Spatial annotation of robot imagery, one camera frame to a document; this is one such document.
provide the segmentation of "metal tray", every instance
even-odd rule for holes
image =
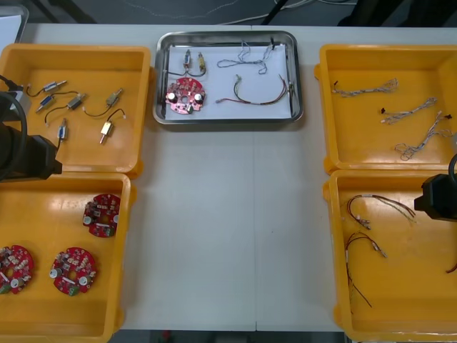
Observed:
[[[240,46],[245,41],[250,46],[267,47],[273,39],[275,45],[284,45],[286,50],[287,77],[289,81],[289,106],[291,118],[287,119],[195,119],[168,120],[166,118],[165,94],[168,85],[169,52],[172,46],[211,47]],[[206,31],[174,32],[159,39],[156,52],[157,87],[154,118],[161,124],[234,124],[234,123],[285,123],[295,121],[303,114],[300,71],[298,67],[297,40],[285,31]]]

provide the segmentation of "yellow bin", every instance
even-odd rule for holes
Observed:
[[[144,116],[150,73],[151,53],[141,46],[63,46],[12,44],[3,50],[0,74],[22,84],[31,84],[36,93],[45,84],[67,80],[58,91],[78,91],[87,94],[76,110],[60,109],[49,115],[49,127],[44,124],[46,112],[65,106],[75,94],[58,95],[56,103],[35,113],[39,102],[47,95],[31,98],[27,114],[29,134],[40,134],[57,145],[57,133],[63,118],[67,118],[69,138],[64,141],[57,159],[65,172],[117,172],[137,177],[142,171],[139,160],[143,139]],[[118,103],[100,117],[106,109],[106,98],[118,89],[124,91]],[[104,145],[100,145],[101,128],[114,109],[123,109],[113,117],[114,130]]]
[[[121,197],[114,237],[102,239],[82,225],[84,207],[102,193]],[[107,342],[122,323],[119,308],[124,246],[136,192],[123,174],[65,173],[42,182],[0,184],[2,246],[18,244],[35,268],[17,295],[0,296],[0,342]],[[69,297],[53,285],[55,256],[82,247],[99,274],[85,294]]]
[[[327,157],[325,170],[446,169],[453,156],[451,139],[434,136],[409,161],[402,161],[396,144],[418,146],[438,111],[454,116],[438,129],[457,131],[457,46],[325,45],[315,76],[321,86]],[[376,88],[398,79],[389,94],[370,93],[344,98],[332,93]],[[422,109],[396,124],[382,124],[381,109],[410,111],[427,98],[435,106]]]
[[[373,198],[356,199],[355,216],[371,221],[364,229],[346,210],[357,194],[378,194],[413,208],[421,185],[436,171],[338,170],[323,186],[333,238],[337,306],[335,321],[355,341],[456,341],[457,223],[430,219],[416,212],[410,223],[395,209]],[[387,253],[360,239],[348,248],[348,265],[355,285],[348,285],[346,242],[361,230]]]

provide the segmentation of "table surface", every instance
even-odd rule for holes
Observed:
[[[324,44],[457,44],[455,29],[29,24],[23,41],[140,45],[173,31],[284,30],[305,113],[287,126],[160,126],[146,113],[126,243],[124,329],[337,331],[325,141],[313,68]]]

